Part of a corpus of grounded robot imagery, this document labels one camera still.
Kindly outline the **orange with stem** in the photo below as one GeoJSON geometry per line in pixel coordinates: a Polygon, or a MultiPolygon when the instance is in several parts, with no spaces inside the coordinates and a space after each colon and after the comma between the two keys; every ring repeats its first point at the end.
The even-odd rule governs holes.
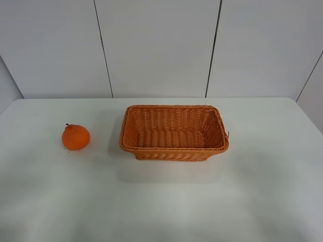
{"type": "Polygon", "coordinates": [[[68,150],[81,150],[90,142],[90,132],[83,126],[66,124],[62,133],[62,144],[68,150]]]}

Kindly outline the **orange woven basket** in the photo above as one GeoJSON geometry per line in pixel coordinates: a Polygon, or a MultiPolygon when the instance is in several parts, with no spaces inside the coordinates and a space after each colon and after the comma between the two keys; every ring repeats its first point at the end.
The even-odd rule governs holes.
{"type": "Polygon", "coordinates": [[[138,160],[205,161],[227,151],[229,135],[210,105],[132,105],[119,144],[138,160]]]}

